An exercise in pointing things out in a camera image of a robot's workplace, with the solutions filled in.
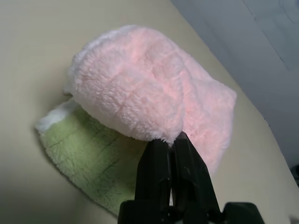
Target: white wall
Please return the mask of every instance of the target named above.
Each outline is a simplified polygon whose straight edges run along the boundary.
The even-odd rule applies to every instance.
[[[264,116],[289,167],[299,164],[299,9],[287,23],[278,0],[171,1]]]

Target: beige table surface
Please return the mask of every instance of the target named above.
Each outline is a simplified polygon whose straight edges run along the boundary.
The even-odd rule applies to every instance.
[[[267,123],[169,0],[1,0],[0,223],[117,222],[49,163],[33,126],[66,100],[72,56],[125,24],[162,31],[237,92],[232,141],[213,177],[221,208],[253,202],[267,224],[299,217],[299,189]]]

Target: towel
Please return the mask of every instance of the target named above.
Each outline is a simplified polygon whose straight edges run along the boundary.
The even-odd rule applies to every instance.
[[[137,165],[147,142],[105,127],[70,99],[38,121],[46,153],[96,203],[118,215],[134,199]]]
[[[92,117],[138,140],[171,144],[184,131],[213,175],[229,146],[236,93],[162,33],[136,25],[86,44],[69,91]]]

